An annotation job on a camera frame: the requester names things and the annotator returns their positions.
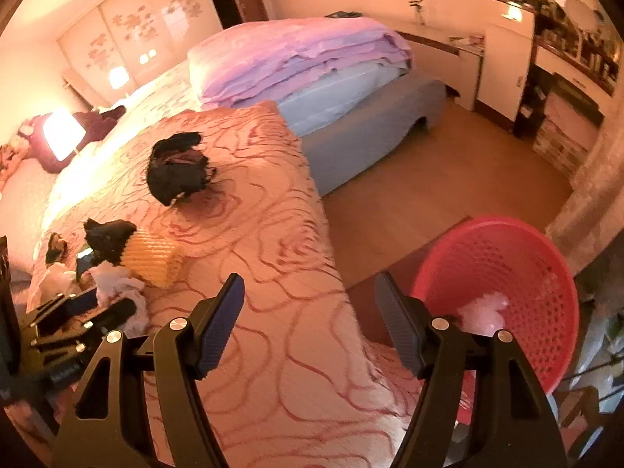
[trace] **red swirl pattern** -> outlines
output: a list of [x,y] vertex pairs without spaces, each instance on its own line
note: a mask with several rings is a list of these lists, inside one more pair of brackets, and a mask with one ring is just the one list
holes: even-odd
[[[179,131],[201,132],[218,174],[207,191],[164,207],[148,191],[145,166],[154,143]],[[245,306],[223,359],[198,383],[232,468],[389,466],[411,406],[395,401],[364,351],[300,141],[274,103],[161,120],[93,174],[102,186],[64,207],[44,238],[54,231],[67,239],[67,262],[88,217],[123,218],[176,239],[185,254],[179,280],[145,293],[152,331],[213,296],[230,273],[245,280]],[[149,379],[147,393],[158,456],[172,463]]]

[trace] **silver screw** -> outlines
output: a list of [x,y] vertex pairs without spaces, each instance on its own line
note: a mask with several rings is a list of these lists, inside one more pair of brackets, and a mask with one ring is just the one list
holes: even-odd
[[431,321],[431,326],[438,331],[446,331],[448,329],[449,323],[444,318],[434,318]]
[[172,331],[182,331],[186,325],[188,325],[188,321],[185,318],[174,318],[169,322]]
[[514,336],[509,331],[500,331],[498,333],[498,339],[503,343],[511,343],[514,340]]
[[110,331],[106,335],[106,341],[109,343],[116,343],[121,339],[121,331]]

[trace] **white lampshade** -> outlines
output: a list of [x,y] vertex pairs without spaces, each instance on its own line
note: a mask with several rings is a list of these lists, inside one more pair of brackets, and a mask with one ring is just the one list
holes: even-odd
[[65,160],[86,135],[85,129],[70,112],[60,108],[43,124],[43,135],[57,160]]
[[110,86],[114,90],[118,90],[130,80],[130,75],[124,67],[115,67],[108,73],[108,80]]

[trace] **drawer handle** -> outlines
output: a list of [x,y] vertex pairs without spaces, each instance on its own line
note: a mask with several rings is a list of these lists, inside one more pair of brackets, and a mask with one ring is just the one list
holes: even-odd
[[575,77],[572,78],[572,80],[574,81],[575,84],[577,84],[578,86],[580,86],[582,89],[586,90],[587,86],[585,86],[581,81],[579,81],[578,79],[576,79]]

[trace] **laundry basket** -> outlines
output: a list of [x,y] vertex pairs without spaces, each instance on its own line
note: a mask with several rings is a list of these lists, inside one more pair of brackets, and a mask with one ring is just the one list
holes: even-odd
[[[544,391],[551,393],[572,359],[578,300],[563,257],[537,230],[511,218],[459,225],[429,253],[412,297],[422,300],[432,315],[442,316],[457,315],[462,306],[493,292],[509,299],[501,311],[504,327],[518,340]],[[473,376],[464,379],[464,390],[473,394]]]

